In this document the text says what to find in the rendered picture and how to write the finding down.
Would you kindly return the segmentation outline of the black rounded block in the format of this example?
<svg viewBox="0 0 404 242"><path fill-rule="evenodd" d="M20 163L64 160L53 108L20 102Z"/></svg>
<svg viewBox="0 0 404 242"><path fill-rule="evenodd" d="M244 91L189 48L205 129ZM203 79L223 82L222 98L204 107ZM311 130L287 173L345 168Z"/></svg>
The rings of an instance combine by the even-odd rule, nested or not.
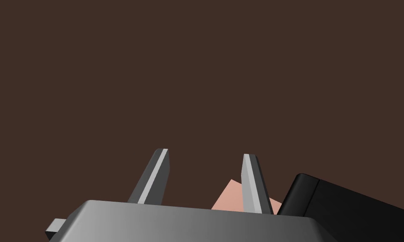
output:
<svg viewBox="0 0 404 242"><path fill-rule="evenodd" d="M337 242L404 242L404 209L298 174L278 211L317 221Z"/></svg>

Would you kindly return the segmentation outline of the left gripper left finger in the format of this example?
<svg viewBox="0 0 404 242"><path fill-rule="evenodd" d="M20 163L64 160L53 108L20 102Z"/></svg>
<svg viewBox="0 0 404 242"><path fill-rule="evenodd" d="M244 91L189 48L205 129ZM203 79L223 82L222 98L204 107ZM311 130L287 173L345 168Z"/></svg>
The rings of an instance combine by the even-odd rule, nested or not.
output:
<svg viewBox="0 0 404 242"><path fill-rule="evenodd" d="M169 172L169 151L159 148L153 153L128 203L161 205Z"/></svg>

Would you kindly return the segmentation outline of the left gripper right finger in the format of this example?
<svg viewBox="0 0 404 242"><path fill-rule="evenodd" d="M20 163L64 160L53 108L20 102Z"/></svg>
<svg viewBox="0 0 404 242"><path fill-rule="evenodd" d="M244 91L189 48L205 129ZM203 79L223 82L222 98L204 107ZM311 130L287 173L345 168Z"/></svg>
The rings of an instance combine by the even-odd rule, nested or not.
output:
<svg viewBox="0 0 404 242"><path fill-rule="evenodd" d="M274 214L260 163L254 154L243 155L241 185L244 212Z"/></svg>

